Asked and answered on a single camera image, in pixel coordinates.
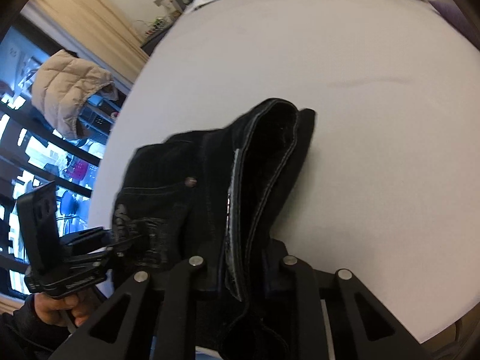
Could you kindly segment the left hand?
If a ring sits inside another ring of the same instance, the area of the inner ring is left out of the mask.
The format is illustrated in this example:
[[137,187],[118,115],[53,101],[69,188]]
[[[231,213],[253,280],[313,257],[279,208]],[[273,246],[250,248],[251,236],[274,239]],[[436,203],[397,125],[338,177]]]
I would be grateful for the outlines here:
[[38,318],[50,325],[67,325],[62,312],[67,311],[73,317],[73,323],[80,327],[97,308],[97,302],[86,292],[78,292],[62,299],[54,299],[44,292],[34,295],[34,309]]

